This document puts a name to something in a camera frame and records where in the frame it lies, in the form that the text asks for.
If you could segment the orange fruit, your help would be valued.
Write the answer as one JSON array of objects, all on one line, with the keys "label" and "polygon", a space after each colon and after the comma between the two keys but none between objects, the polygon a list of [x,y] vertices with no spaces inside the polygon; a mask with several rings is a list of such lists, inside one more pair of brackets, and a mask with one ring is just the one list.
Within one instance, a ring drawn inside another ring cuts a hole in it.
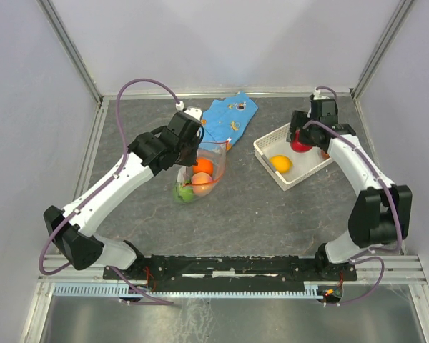
[{"label": "orange fruit", "polygon": [[197,164],[192,167],[192,171],[194,174],[203,172],[212,176],[214,164],[207,158],[199,157],[197,158]]}]

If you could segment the green watermelon ball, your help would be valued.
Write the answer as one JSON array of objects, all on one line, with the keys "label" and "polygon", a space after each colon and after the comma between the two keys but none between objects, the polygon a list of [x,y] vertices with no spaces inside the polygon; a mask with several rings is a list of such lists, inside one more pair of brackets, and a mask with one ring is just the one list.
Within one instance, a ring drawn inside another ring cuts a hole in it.
[{"label": "green watermelon ball", "polygon": [[175,184],[173,195],[176,201],[190,203],[194,201],[195,195],[190,184]]}]

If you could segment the clear zip top bag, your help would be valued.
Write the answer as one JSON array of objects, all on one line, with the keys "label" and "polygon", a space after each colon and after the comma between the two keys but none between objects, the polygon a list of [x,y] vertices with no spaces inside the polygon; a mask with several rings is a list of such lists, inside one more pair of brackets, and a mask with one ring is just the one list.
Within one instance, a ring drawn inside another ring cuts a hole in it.
[{"label": "clear zip top bag", "polygon": [[194,202],[212,192],[225,173],[229,147],[229,141],[200,144],[196,164],[181,167],[177,173],[173,188],[177,202]]}]

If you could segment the peach fruit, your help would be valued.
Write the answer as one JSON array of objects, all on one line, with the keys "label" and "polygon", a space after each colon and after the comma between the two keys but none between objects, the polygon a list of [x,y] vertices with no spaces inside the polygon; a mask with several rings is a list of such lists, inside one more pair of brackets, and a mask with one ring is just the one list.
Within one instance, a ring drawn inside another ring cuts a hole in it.
[{"label": "peach fruit", "polygon": [[212,191],[212,177],[203,172],[194,174],[191,178],[191,186],[196,196],[204,197]]}]

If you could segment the red apple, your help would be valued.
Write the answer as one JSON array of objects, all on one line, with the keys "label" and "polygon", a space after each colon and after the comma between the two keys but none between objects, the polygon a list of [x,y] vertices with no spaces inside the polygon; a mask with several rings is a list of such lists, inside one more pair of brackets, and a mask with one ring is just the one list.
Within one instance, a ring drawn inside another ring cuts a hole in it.
[{"label": "red apple", "polygon": [[299,141],[299,138],[300,138],[300,131],[297,130],[295,132],[295,137],[290,142],[291,149],[297,153],[306,153],[310,151],[312,149],[312,146],[301,143]]}]

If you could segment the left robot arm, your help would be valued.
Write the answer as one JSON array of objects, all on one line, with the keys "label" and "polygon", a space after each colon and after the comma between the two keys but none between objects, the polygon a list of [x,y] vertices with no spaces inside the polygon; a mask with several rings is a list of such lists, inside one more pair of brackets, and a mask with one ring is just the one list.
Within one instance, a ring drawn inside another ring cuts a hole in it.
[{"label": "left robot arm", "polygon": [[69,265],[83,270],[111,265],[127,278],[144,270],[141,253],[127,242],[97,234],[99,225],[135,189],[174,165],[193,166],[202,141],[202,110],[178,111],[168,125],[138,135],[126,154],[94,186],[70,204],[48,207],[44,221],[50,241]]}]

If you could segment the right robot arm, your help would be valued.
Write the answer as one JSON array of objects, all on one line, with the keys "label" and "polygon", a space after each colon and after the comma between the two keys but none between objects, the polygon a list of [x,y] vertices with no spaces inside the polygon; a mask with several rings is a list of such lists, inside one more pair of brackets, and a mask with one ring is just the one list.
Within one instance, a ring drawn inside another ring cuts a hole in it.
[{"label": "right robot arm", "polygon": [[318,249],[313,263],[316,275],[331,279],[341,263],[354,263],[367,253],[400,252],[408,235],[412,191],[382,173],[360,145],[354,129],[338,121],[336,99],[311,95],[308,111],[293,111],[289,138],[328,154],[357,197],[347,230]]}]

